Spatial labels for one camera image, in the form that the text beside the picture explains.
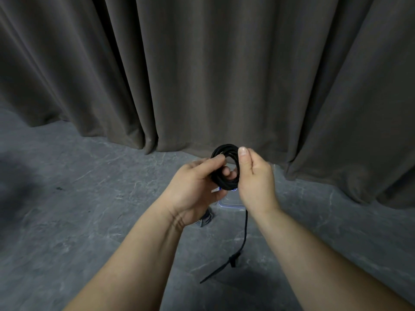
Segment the left hand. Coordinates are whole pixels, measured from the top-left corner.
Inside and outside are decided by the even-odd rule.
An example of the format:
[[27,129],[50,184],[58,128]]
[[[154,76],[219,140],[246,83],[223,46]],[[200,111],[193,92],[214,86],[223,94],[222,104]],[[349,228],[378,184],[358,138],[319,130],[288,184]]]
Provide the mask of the left hand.
[[217,184],[209,176],[214,170],[222,168],[228,179],[235,178],[236,171],[230,171],[225,165],[225,156],[220,154],[185,164],[176,172],[159,199],[181,226],[198,221],[210,204],[226,196],[227,191],[223,189],[212,192]]

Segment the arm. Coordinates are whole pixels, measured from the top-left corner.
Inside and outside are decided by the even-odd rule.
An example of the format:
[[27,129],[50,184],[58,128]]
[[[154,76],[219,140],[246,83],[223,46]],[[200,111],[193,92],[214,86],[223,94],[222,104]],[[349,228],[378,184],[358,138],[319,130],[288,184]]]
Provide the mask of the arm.
[[269,164],[251,149],[241,154],[241,198],[305,311],[415,310],[284,213]]
[[[184,227],[227,193],[212,193],[217,186],[208,177],[225,164],[219,155],[181,167],[65,311],[158,310]],[[229,168],[224,173],[235,176]]]

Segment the stone tile floor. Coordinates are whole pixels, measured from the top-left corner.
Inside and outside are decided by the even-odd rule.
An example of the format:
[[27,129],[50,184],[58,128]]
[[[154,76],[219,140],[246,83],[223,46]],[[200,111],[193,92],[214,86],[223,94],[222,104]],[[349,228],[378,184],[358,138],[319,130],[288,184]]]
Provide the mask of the stone tile floor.
[[[0,109],[0,309],[62,309],[193,159],[83,138],[62,121],[29,128]],[[415,209],[355,204],[278,167],[275,176],[289,214],[415,304]],[[238,268],[199,285],[243,238],[243,211],[213,210],[209,225],[184,231],[161,309],[301,310],[252,219]]]

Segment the gray curtain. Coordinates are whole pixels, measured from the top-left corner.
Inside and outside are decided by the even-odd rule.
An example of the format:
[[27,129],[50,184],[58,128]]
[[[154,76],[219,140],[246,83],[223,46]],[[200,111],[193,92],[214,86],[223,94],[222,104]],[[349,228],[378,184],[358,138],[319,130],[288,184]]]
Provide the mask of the gray curtain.
[[146,152],[245,145],[415,204],[415,0],[0,0],[2,98]]

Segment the hanging cable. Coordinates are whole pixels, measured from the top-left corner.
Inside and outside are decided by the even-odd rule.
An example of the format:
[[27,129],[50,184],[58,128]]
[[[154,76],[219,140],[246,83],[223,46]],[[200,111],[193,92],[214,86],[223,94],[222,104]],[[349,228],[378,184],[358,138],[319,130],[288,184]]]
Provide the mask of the hanging cable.
[[[227,190],[227,191],[236,189],[238,187],[238,182],[239,182],[238,147],[236,147],[233,144],[221,145],[213,151],[212,156],[210,158],[218,156],[219,154],[223,154],[223,155],[225,155],[225,157],[231,157],[235,161],[236,168],[237,168],[236,178],[234,178],[232,180],[226,179],[225,176],[222,173],[221,168],[218,169],[218,170],[215,170],[214,172],[212,172],[210,174],[210,177],[211,177],[212,181],[215,182],[221,189],[224,189],[224,190]],[[236,259],[239,258],[239,256],[241,256],[242,249],[245,246],[247,225],[248,225],[248,211],[245,209],[244,241],[242,243],[242,246],[239,248],[238,251],[236,251],[235,254],[232,254],[229,257],[228,261],[224,265],[220,266],[215,271],[210,273],[200,283],[206,282],[210,277],[215,276],[216,274],[221,272],[228,264],[231,264],[231,267],[236,267]]]

